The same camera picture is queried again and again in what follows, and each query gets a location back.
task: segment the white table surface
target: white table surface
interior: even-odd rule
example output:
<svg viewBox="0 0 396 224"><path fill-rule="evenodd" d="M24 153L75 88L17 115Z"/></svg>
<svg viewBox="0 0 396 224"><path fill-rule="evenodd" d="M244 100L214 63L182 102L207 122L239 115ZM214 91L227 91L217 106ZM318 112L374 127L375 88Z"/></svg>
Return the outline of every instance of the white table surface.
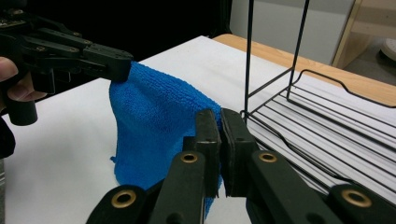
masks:
<svg viewBox="0 0 396 224"><path fill-rule="evenodd" d="M200 36L141 63L190 82L222 107L243 109L245 52ZM283 70L252 56L250 80L255 85ZM5 159L7 224L85 223L118 185L110 160L117 130L109 83L96 79L38 102L33 125L14 126L5 116L17 141ZM250 223L245 199L225 198L223 188L219 196L205 223Z"/></svg>

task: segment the wire rack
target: wire rack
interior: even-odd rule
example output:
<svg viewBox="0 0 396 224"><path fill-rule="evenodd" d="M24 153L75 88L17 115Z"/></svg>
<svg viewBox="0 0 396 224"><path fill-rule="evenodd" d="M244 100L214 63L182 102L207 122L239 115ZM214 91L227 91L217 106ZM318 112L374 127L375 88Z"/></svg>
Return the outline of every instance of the wire rack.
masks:
<svg viewBox="0 0 396 224"><path fill-rule="evenodd" d="M312 188L323 193L337 184L370 189L396 204L396 111L350 91L341 81L295 67L309 0L305 0L292 66L249 92L249 65L254 0L249 0L245 108L241 111L262 150L281 153ZM249 109L249 101L286 76L289 84ZM309 86L309 78L327 78L328 90ZM331 88L337 88L334 94Z"/></svg>

